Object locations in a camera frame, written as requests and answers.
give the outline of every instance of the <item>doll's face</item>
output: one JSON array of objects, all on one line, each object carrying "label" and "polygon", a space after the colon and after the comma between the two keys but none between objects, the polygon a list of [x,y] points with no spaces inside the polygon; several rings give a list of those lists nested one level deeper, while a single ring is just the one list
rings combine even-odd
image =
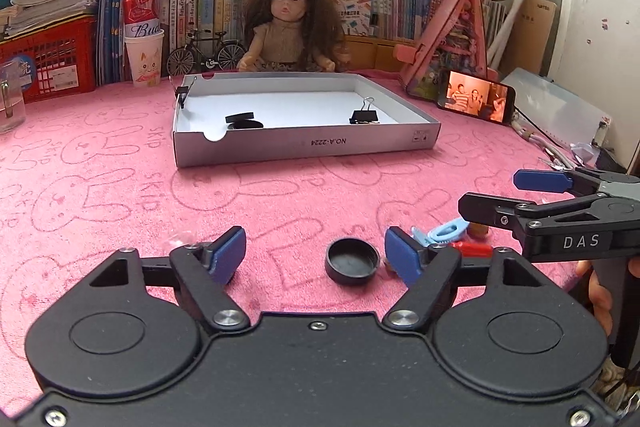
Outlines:
[{"label": "doll's face", "polygon": [[284,22],[296,22],[305,16],[306,0],[272,0],[271,14]]}]

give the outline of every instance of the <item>white wall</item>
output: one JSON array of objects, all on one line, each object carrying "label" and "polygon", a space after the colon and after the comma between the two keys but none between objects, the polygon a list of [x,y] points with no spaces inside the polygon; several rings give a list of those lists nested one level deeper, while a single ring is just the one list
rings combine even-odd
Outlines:
[{"label": "white wall", "polygon": [[628,166],[640,139],[640,0],[572,0],[554,79],[611,115],[608,145]]}]

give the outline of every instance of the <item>finger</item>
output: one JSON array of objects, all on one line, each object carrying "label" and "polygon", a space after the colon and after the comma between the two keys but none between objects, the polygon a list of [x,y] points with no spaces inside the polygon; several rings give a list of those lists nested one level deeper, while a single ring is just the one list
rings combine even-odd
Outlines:
[{"label": "finger", "polygon": [[578,261],[577,266],[575,267],[575,274],[578,277],[582,277],[586,274],[591,268],[591,261]]},{"label": "finger", "polygon": [[589,281],[589,300],[594,308],[601,308],[607,312],[613,307],[611,292],[600,285],[596,272],[591,275]]},{"label": "finger", "polygon": [[640,279],[640,257],[634,257],[629,261],[629,272],[631,272],[631,275],[634,277]]},{"label": "finger", "polygon": [[613,330],[613,318],[611,314],[601,308],[594,308],[593,316],[600,323],[602,329],[607,333],[607,336],[609,336]]}]

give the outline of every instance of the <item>budweiser can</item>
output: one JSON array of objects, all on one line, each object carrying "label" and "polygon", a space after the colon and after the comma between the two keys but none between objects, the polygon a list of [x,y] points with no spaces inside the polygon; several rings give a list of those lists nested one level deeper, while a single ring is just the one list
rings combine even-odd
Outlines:
[{"label": "budweiser can", "polygon": [[158,0],[123,0],[124,36],[148,37],[160,31]]}]

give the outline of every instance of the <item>pink blanket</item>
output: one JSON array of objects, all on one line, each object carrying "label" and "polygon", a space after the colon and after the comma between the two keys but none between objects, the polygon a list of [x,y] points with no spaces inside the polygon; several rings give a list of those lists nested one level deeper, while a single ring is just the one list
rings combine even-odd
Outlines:
[{"label": "pink blanket", "polygon": [[[399,92],[391,80],[380,81]],[[544,168],[510,128],[416,102],[442,122],[431,151],[186,169],[172,148],[174,94],[115,84],[28,105],[28,121],[0,137],[0,408],[38,394],[24,356],[30,324],[122,246],[166,254],[172,231],[211,240],[245,228],[247,254],[229,293],[255,320],[265,311],[376,311],[404,285],[380,269],[359,289],[324,273],[326,246],[356,236],[383,252],[390,225],[423,230],[457,216],[467,191],[540,201],[517,191],[519,168]],[[492,245],[516,247],[494,230]],[[542,266],[562,284],[572,265]],[[171,292],[151,290],[172,298]],[[459,300],[481,289],[465,289]]]}]

